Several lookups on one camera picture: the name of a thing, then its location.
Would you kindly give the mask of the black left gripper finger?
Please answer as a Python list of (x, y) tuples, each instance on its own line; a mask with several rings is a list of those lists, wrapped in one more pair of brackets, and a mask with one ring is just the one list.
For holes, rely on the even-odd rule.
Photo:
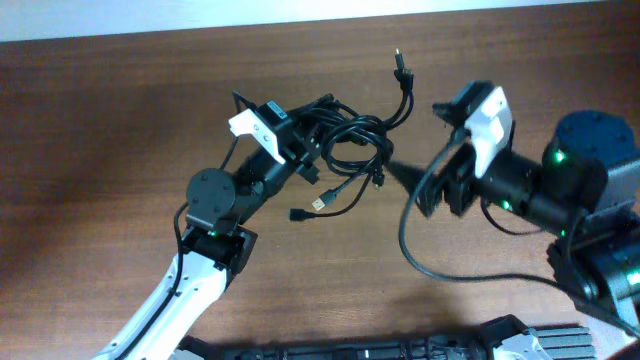
[(327, 93), (323, 96), (321, 96), (320, 98), (302, 105), (300, 107), (291, 109), (287, 112), (287, 115), (290, 118), (297, 118), (299, 116), (302, 116), (303, 114), (310, 112), (311, 110), (315, 109), (315, 108), (320, 108), (322, 106), (327, 105), (328, 103), (332, 102), (334, 100), (334, 96), (331, 93)]
[(304, 131), (304, 159), (335, 160), (333, 150), (338, 143), (336, 127), (310, 127)]

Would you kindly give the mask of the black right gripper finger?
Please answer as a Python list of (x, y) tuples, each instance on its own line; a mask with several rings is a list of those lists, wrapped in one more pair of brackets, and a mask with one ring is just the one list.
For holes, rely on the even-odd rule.
[(468, 118), (466, 108), (463, 105), (452, 102), (434, 103), (432, 105), (432, 112), (436, 117), (454, 128), (463, 126)]
[[(420, 180), (426, 174), (425, 170), (402, 162), (390, 161), (385, 167), (409, 195), (417, 189)], [(415, 204), (426, 218), (432, 216), (442, 201), (443, 187), (444, 182), (441, 177), (430, 175), (425, 185), (418, 192)]]

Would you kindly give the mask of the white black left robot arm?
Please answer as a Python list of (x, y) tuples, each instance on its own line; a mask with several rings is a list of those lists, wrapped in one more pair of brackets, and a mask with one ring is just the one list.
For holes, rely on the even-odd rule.
[(320, 128), (302, 121), (311, 104), (285, 111), (273, 101), (257, 106), (240, 95), (234, 101), (238, 113), (228, 121), (230, 131), (236, 139), (254, 139), (258, 149), (235, 172), (205, 168), (191, 178), (176, 213), (186, 220), (184, 228), (174, 229), (177, 254), (152, 294), (97, 358), (169, 358), (245, 267), (257, 235), (244, 223), (292, 175), (317, 181)]

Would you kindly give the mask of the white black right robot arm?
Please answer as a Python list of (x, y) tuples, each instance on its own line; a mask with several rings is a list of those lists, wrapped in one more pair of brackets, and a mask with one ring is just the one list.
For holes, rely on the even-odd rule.
[(596, 110), (569, 113), (533, 161), (515, 152), (508, 100), (490, 81), (469, 83), (433, 112), (453, 130), (428, 167), (387, 166), (408, 206), (424, 216), (440, 204), (456, 216), (495, 206), (533, 233), (551, 234), (549, 285), (578, 311), (637, 336), (639, 148), (626, 121)]

